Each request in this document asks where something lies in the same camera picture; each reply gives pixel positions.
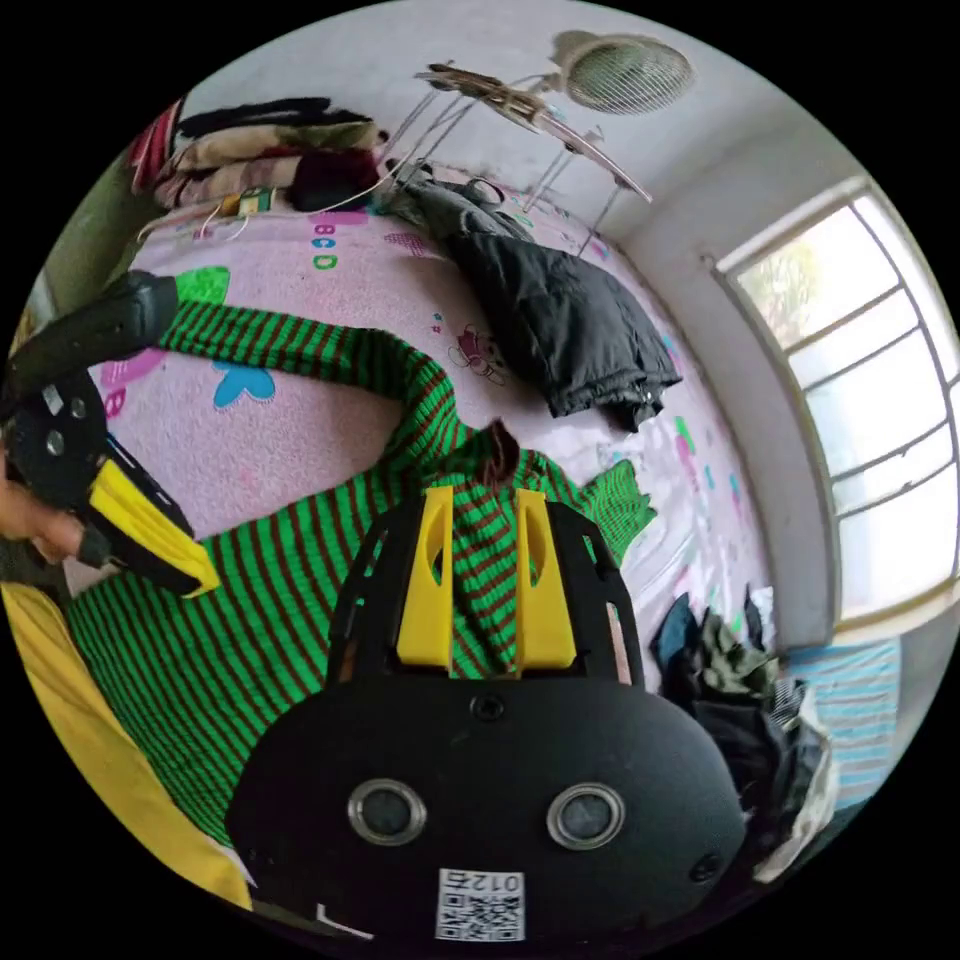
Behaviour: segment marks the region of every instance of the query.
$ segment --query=window sill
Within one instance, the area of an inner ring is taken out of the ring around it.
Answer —
[[[920,598],[900,613],[881,616],[871,623],[838,624],[830,646],[855,646],[902,636],[924,626],[960,603],[960,580],[953,580],[932,594]]]

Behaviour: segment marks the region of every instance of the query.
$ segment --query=pink heart print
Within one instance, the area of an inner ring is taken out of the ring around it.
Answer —
[[[107,419],[112,420],[114,417],[119,416],[120,411],[123,409],[124,403],[127,401],[127,388],[121,387],[119,390],[114,390],[106,400],[103,401],[103,409],[106,411]]]

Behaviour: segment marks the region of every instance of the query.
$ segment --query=qr code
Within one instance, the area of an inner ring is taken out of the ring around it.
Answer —
[[[437,939],[472,943],[523,940],[522,873],[441,870]]]

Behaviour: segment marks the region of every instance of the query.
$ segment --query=white wall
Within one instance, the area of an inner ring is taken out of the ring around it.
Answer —
[[[453,59],[507,83],[554,73],[553,37],[568,30],[654,36],[693,63],[694,88],[649,116],[609,116],[578,107],[561,94],[548,98],[581,132],[599,124],[610,155],[657,201],[751,125],[762,123],[784,98],[718,50],[619,10],[573,0],[402,0],[322,20],[251,51],[194,89],[184,116],[281,97],[328,96],[339,106],[368,113],[392,132],[429,91],[422,80],[412,79],[427,64]],[[434,115],[437,103],[431,107]],[[407,137],[405,143],[409,147],[414,140]],[[558,151],[556,140],[477,107],[436,159],[485,168],[488,175],[522,188],[539,178]],[[555,199],[592,220],[612,185],[608,174],[579,159],[557,181]],[[644,201],[624,197],[611,213],[607,233],[616,238],[647,212]]]
[[[780,375],[701,257],[719,259],[862,172],[790,102],[775,127],[729,151],[621,242],[669,304],[740,443],[766,528],[778,636],[786,646],[826,643],[832,634],[833,561],[822,485]]]
[[[957,646],[960,604],[901,638],[900,703],[893,740],[897,763],[923,723]]]

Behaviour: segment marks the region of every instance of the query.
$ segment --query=window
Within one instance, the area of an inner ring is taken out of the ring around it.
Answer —
[[[768,328],[816,427],[851,621],[957,578],[960,343],[868,188],[793,221],[717,269]]]

